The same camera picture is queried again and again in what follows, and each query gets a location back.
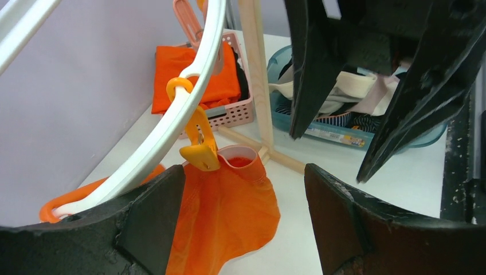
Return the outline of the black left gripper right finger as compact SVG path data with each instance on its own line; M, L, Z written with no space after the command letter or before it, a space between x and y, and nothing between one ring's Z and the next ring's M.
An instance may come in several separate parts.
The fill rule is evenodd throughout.
M319 166L305 193L324 274L484 274L485 226L402 209Z

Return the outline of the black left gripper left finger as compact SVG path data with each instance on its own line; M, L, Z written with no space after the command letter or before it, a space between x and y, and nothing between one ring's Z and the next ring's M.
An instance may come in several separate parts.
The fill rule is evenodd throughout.
M185 185L181 165L58 223L1 228L2 274L165 274Z

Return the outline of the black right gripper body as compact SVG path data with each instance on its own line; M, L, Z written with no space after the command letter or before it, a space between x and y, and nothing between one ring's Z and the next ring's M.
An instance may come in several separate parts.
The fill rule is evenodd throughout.
M349 66L387 76L413 59L432 2L337 1L339 18L320 4L321 72L337 76Z

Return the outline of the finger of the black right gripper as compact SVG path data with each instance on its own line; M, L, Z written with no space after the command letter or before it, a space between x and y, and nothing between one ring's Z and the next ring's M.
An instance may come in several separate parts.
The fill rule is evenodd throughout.
M458 114L484 52L484 1L431 3L413 61L357 174L359 183L414 139Z
M292 44L293 104L289 135L303 136L344 66L322 1L285 1Z

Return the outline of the orange underwear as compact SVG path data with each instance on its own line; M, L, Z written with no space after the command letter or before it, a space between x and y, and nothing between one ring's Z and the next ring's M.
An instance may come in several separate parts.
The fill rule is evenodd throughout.
M258 153L243 145L218 151L220 168L183 165L186 180L167 274L218 274L276 234L280 210Z

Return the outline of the white round clip hanger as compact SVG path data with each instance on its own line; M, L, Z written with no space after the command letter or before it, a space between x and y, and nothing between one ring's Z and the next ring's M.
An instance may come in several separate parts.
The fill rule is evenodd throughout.
M1 75L1 225L38 222L152 103L171 1L62 1Z

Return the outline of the beige grey underwear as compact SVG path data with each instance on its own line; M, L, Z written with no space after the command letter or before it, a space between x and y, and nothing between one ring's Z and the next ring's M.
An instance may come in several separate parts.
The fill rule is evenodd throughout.
M284 71L277 83L270 83L269 91L278 91L286 99L293 100L293 66ZM318 114L330 115L344 106L345 103L358 103L364 99L378 77L374 74L361 75L341 71L336 84L320 107Z

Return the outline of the pink garment in basin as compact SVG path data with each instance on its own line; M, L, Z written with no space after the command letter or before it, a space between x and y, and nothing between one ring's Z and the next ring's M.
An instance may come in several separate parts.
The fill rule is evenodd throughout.
M368 94L348 111L371 116L382 116L386 113L393 98L399 84L399 78L397 76L381 76L377 74L368 74L368 76L375 78Z

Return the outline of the dark clothes in basin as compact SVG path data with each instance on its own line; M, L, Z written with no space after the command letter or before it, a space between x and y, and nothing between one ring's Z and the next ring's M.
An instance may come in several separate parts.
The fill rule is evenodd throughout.
M284 71L288 69L290 66L293 66L292 61L290 61L280 72L279 78L282 76ZM358 70L355 68L350 68L346 67L344 68L345 72L350 72L350 73L356 73L356 74L361 74L358 73ZM291 115L292 112L292 103L293 100L288 100L285 98L284 101L278 103L277 107L275 108L275 112L282 114L282 115ZM352 108L354 105L357 103L345 103L344 106L342 106L340 109L338 109L336 112L330 114L330 115L324 115L324 114L317 114L314 117L314 122L317 123L324 123L324 124L329 124L329 125L334 125L338 127L346 127L349 125L350 120L353 117L352 112L349 112L348 110Z

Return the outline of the orange clothespin at left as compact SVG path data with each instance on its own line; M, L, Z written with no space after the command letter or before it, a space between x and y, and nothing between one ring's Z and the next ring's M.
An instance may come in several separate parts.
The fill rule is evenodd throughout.
M63 194L46 202L39 211L41 222L57 223L63 215L84 211L115 195L154 179L166 168L155 162L127 160L111 176Z

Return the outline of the teal plastic basin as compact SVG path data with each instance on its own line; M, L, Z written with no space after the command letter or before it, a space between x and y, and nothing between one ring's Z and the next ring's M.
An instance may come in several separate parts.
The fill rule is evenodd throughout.
M279 79L284 68L290 64L291 55L291 46L285 46L271 56L267 65L269 82L275 83ZM285 98L275 88L271 88L270 92L273 126L282 131L289 131L292 101ZM379 117L347 112L313 121L306 129L305 134L315 139L367 150L379 123Z

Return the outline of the pink laundry basket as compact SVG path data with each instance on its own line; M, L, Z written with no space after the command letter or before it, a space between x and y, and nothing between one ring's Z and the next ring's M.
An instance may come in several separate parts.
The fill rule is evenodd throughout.
M253 121L252 95L249 92L244 66L238 62L242 51L235 32L226 32L221 42L224 67L219 75L211 76L199 106L206 111L212 129L224 125L234 127ZM151 113L164 115L170 106L166 84L195 58L192 48L157 46L155 51L154 95Z

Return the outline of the yellow clothespin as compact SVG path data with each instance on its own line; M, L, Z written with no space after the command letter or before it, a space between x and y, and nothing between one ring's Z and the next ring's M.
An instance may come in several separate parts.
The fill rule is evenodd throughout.
M185 126L185 133L191 144L179 149L184 158L184 166L191 165L203 172L220 169L217 143L205 110L197 106L189 122Z

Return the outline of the pink clothespin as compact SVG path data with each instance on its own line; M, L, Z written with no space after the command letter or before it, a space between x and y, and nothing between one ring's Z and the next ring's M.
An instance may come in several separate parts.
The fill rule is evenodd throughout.
M202 9L204 19L206 19L207 2L197 1L197 3L199 5L199 8ZM186 0L174 0L173 10L181 28L183 29L188 39L189 46L187 47L193 48L193 50L197 52L203 35L203 27L201 27L201 25L199 24L199 21L195 16L191 4L189 3L189 1ZM224 51L221 43L222 42L220 42L212 75L220 74L224 66Z

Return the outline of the wooden rack frame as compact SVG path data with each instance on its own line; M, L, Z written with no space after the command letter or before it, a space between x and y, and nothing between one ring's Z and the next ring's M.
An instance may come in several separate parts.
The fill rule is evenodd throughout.
M263 164L272 160L295 172L304 174L304 163L278 152L274 148L260 2L258 0L239 1L238 9L245 43L246 71L249 73L249 87L253 93L254 110L256 111L261 141L257 142L224 126L218 127L218 133L236 143L245 144L257 150Z

